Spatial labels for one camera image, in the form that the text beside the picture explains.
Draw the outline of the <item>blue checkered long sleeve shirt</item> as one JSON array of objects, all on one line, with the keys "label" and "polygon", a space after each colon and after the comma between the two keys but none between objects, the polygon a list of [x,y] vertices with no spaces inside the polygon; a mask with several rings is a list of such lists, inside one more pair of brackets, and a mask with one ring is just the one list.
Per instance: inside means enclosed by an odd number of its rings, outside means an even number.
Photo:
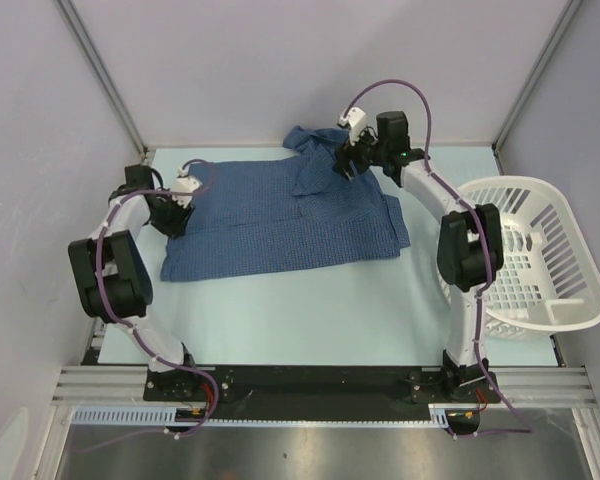
[{"label": "blue checkered long sleeve shirt", "polygon": [[210,183],[182,237],[168,241],[160,277],[194,282],[394,259],[411,244],[398,198],[371,172],[332,169],[339,129],[294,127],[292,156],[224,161],[188,171]]}]

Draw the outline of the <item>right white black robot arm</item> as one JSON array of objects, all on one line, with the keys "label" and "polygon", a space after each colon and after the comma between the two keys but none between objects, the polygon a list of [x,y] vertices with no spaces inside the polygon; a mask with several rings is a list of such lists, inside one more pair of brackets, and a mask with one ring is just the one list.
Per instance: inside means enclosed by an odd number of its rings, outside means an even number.
[{"label": "right white black robot arm", "polygon": [[336,149],[336,173],[352,179],[379,167],[438,221],[436,265],[449,287],[452,331],[430,386],[455,402],[483,398],[492,380],[484,353],[484,295],[504,263],[498,208],[472,203],[434,170],[427,149],[412,147],[404,112],[383,112],[370,128],[366,113],[349,107],[338,125],[347,138]]}]

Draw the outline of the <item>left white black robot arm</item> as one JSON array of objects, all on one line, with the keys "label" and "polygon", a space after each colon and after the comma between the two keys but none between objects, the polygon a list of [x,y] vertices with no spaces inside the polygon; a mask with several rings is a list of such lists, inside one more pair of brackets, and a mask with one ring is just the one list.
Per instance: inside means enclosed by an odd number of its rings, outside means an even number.
[{"label": "left white black robot arm", "polygon": [[147,359],[148,369],[166,374],[177,398],[194,397],[200,374],[184,343],[168,333],[151,312],[152,280],[136,240],[150,226],[169,239],[184,235],[194,211],[193,196],[203,183],[181,169],[166,188],[146,165],[125,169],[125,182],[108,199],[108,210],[87,238],[73,241],[68,256],[79,300],[87,316],[125,334]]}]

